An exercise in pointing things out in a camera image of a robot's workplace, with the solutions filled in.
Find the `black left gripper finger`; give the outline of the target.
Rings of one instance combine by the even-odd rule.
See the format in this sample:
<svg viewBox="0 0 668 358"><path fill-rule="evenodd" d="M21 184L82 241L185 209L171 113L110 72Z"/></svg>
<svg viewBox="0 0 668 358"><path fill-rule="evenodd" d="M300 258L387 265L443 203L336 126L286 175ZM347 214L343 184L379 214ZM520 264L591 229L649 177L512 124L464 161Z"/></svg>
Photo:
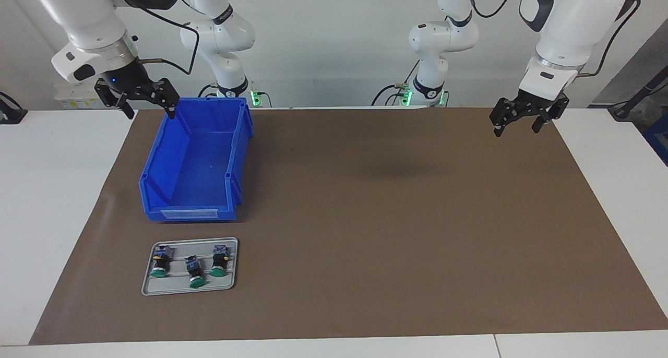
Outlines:
<svg viewBox="0 0 668 358"><path fill-rule="evenodd" d="M506 127L520 118L522 115L516 110L515 101L500 98L490 113L494 135L501 137Z"/></svg>
<svg viewBox="0 0 668 358"><path fill-rule="evenodd" d="M532 130L535 134L538 134L544 125L550 123L553 120L558 120L561 118L570 99L565 94L560 94L556 101L554 101L549 108L541 108L539 115L532 124Z"/></svg>

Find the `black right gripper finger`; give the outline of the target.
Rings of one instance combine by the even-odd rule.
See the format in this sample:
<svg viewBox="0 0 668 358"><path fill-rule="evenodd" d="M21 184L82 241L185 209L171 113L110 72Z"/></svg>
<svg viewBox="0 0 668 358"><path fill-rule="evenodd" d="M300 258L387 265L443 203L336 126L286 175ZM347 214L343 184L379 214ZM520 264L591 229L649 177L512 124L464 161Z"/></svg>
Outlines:
<svg viewBox="0 0 668 358"><path fill-rule="evenodd" d="M181 97L167 78L140 85L140 99L164 109L170 120L176 117L176 106Z"/></svg>
<svg viewBox="0 0 668 358"><path fill-rule="evenodd" d="M135 112L127 103L127 96L124 93L121 93L119 97L116 96L105 80L97 80L94 90L107 108L120 110L129 120L133 120Z"/></svg>

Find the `green push button switch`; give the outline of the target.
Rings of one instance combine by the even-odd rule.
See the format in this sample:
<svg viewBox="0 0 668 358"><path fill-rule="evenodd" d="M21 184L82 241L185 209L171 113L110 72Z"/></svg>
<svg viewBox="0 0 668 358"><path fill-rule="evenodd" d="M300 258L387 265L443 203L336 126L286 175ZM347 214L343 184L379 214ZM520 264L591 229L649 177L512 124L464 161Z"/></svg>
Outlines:
<svg viewBox="0 0 668 358"><path fill-rule="evenodd" d="M207 284L204 271L201 268L198 256L191 255L185 258L186 270L189 274L189 287L191 289L198 289Z"/></svg>
<svg viewBox="0 0 668 358"><path fill-rule="evenodd" d="M162 279L169 274L169 266L173 256L173 249L168 245L158 246L152 254L152 269L149 275L152 278Z"/></svg>
<svg viewBox="0 0 668 358"><path fill-rule="evenodd" d="M227 275L227 265L230 260L227 245L215 245L212 250L212 266L209 274L213 277L222 278Z"/></svg>

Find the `white power strip box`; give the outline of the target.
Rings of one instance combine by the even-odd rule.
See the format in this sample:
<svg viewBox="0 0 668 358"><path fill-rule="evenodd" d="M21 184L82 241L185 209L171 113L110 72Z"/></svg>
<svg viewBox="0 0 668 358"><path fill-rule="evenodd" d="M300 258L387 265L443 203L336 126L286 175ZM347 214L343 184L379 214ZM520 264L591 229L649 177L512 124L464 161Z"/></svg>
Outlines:
<svg viewBox="0 0 668 358"><path fill-rule="evenodd" d="M55 85L54 99L62 109L110 109L90 85Z"/></svg>

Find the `black stand leg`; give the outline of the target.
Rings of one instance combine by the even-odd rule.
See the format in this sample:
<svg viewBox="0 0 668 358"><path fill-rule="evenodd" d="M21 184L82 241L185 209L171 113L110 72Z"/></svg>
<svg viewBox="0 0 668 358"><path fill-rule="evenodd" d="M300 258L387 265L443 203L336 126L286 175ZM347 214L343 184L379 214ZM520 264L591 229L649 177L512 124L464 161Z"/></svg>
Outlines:
<svg viewBox="0 0 668 358"><path fill-rule="evenodd" d="M649 82L642 87L634 96L627 101L611 104L608 107L608 112L616 121L626 121L632 110L641 103L644 99L656 92L660 92L663 88L668 87L668 65L664 66L658 74L654 75Z"/></svg>

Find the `blue plastic storage bin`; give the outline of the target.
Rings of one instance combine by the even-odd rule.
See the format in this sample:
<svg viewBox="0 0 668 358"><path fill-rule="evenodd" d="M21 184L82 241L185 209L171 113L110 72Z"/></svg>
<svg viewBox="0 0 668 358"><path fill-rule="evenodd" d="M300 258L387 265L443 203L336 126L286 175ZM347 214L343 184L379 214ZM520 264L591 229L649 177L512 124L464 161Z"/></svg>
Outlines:
<svg viewBox="0 0 668 358"><path fill-rule="evenodd" d="M246 99L182 98L158 127L139 179L148 220L236 220L251 137Z"/></svg>

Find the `black clamp device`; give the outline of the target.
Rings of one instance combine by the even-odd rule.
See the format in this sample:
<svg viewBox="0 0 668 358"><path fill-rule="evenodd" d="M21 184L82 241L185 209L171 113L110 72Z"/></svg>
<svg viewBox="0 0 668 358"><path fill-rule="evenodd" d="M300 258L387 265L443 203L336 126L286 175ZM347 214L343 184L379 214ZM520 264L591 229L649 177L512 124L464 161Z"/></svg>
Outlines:
<svg viewBox="0 0 668 358"><path fill-rule="evenodd" d="M0 91L0 125L19 124L27 113L27 109L22 108L14 98Z"/></svg>

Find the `blue crate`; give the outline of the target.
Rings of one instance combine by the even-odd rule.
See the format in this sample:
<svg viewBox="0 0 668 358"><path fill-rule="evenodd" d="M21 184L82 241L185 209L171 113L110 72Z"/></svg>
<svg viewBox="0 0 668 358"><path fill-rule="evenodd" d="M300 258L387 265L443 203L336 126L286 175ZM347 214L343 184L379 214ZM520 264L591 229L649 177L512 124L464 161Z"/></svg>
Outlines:
<svg viewBox="0 0 668 358"><path fill-rule="evenodd" d="M656 122L642 132L654 153L668 167L668 113L662 115Z"/></svg>

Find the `brown table mat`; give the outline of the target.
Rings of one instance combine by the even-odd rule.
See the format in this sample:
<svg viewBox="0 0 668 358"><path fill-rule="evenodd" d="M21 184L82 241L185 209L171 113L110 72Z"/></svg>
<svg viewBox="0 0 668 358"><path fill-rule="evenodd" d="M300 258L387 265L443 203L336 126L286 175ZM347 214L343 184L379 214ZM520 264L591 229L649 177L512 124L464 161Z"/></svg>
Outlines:
<svg viewBox="0 0 668 358"><path fill-rule="evenodd" d="M230 223L146 218L141 111L31 344L668 329L560 132L486 109L253 111ZM145 296L153 244L238 239L227 291Z"/></svg>

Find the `grey metal tray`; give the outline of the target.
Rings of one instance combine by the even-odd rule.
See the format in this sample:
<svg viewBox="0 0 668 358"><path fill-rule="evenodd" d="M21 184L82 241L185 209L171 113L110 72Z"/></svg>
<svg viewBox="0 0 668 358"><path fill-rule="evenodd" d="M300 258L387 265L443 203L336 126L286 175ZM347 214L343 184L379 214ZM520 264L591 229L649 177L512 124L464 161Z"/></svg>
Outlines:
<svg viewBox="0 0 668 358"><path fill-rule="evenodd" d="M152 278L149 275L152 269L153 251L160 245L168 245L173 249L173 256L169 266L169 274L162 279ZM212 266L212 250L215 245L227 245L229 248L229 262L226 277L217 278L209 274ZM234 286L238 239L235 237L219 237L190 241L164 241L153 244L150 260L146 268L141 293L145 296L184 294L189 292L227 291ZM198 289L189 287L189 274L186 270L185 258L191 255L198 256L207 284Z"/></svg>

